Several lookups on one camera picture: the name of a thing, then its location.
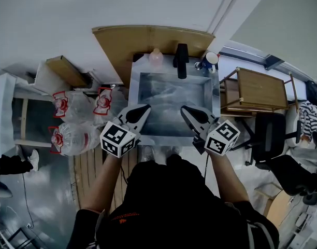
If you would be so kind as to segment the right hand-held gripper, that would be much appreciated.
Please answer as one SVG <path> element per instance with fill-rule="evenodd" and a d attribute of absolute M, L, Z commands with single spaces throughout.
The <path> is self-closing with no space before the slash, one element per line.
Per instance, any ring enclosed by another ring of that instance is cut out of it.
<path fill-rule="evenodd" d="M 214 117 L 204 107 L 183 105 L 180 113 L 187 126 L 195 133 L 192 144 L 201 155 L 208 150 L 224 156 L 240 135 L 240 131 L 229 120 Z"/>

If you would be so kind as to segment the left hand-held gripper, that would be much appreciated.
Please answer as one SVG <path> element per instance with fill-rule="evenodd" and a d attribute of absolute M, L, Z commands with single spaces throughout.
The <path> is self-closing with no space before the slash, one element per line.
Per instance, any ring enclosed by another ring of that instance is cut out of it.
<path fill-rule="evenodd" d="M 149 104 L 128 106 L 112 121 L 108 121 L 100 134 L 101 148 L 121 158 L 133 149 L 140 139 L 140 131 L 151 112 Z"/>

